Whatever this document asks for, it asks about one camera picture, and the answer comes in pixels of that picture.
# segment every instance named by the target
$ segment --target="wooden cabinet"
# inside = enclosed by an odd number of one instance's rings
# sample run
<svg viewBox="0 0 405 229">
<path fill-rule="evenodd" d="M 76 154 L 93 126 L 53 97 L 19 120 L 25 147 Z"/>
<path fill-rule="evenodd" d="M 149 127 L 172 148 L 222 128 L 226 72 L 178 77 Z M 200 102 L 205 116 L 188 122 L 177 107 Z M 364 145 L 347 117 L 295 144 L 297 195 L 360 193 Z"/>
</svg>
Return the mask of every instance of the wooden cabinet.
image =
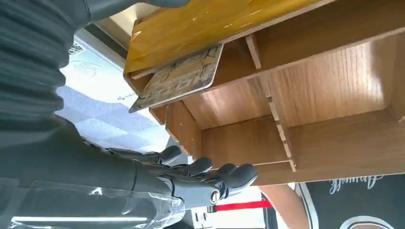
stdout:
<svg viewBox="0 0 405 229">
<path fill-rule="evenodd" d="M 224 41 L 210 88 L 150 111 L 214 168 L 255 165 L 258 185 L 405 173 L 404 12 L 338 0 Z M 125 78 L 140 92 L 151 76 Z"/>
</svg>

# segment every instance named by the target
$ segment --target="tiled floor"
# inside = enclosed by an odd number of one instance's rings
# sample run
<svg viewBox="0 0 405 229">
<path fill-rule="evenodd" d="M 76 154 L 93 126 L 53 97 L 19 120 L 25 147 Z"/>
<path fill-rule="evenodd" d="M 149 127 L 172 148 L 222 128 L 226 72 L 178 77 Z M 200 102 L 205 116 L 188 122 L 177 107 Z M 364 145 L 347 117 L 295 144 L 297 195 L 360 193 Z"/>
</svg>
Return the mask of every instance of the tiled floor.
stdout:
<svg viewBox="0 0 405 229">
<path fill-rule="evenodd" d="M 82 40 L 86 37 L 91 43 Z M 139 152 L 163 150 L 169 134 L 149 111 L 128 113 L 137 96 L 122 77 L 119 63 L 125 60 L 109 54 L 108 48 L 87 35 L 75 37 L 71 51 L 69 64 L 61 69 L 66 86 L 57 89 L 64 108 L 56 113 L 74 123 L 82 136 L 101 146 Z"/>
<path fill-rule="evenodd" d="M 57 93 L 64 99 L 64 108 L 56 113 L 96 144 L 140 152 L 160 151 L 167 144 L 162 126 L 139 113 L 129 114 L 122 104 L 96 101 L 67 86 L 58 88 Z"/>
</svg>

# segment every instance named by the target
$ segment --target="robotic hand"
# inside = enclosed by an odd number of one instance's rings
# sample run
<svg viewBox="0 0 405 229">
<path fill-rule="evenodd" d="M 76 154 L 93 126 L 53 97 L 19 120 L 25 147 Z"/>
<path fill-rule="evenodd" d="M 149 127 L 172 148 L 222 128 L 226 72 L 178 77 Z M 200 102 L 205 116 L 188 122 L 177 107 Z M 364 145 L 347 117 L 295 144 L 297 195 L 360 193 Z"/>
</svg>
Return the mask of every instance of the robotic hand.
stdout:
<svg viewBox="0 0 405 229">
<path fill-rule="evenodd" d="M 117 148 L 108 148 L 107 151 L 116 156 L 141 162 L 149 172 L 169 186 L 173 197 L 183 200 L 186 209 L 214 205 L 223 198 L 241 192 L 257 178 L 257 170 L 250 164 L 239 167 L 226 164 L 218 170 L 210 171 L 213 164 L 206 157 L 190 165 L 168 166 L 167 164 L 181 154 L 177 146 L 169 146 L 160 154 L 156 152 L 141 154 Z"/>
</svg>

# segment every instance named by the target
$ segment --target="clear plastic cover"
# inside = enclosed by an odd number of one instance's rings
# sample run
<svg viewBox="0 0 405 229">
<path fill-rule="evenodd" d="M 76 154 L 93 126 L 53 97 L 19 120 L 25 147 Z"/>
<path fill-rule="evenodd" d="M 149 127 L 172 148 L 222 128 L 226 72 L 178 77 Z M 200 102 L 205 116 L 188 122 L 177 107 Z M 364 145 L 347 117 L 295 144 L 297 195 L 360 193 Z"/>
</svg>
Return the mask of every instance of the clear plastic cover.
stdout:
<svg viewBox="0 0 405 229">
<path fill-rule="evenodd" d="M 166 64 L 319 0 L 191 0 L 134 26 L 124 72 Z"/>
<path fill-rule="evenodd" d="M 162 194 L 0 179 L 0 226 L 9 229 L 154 229 L 184 213 L 180 199 Z"/>
</svg>

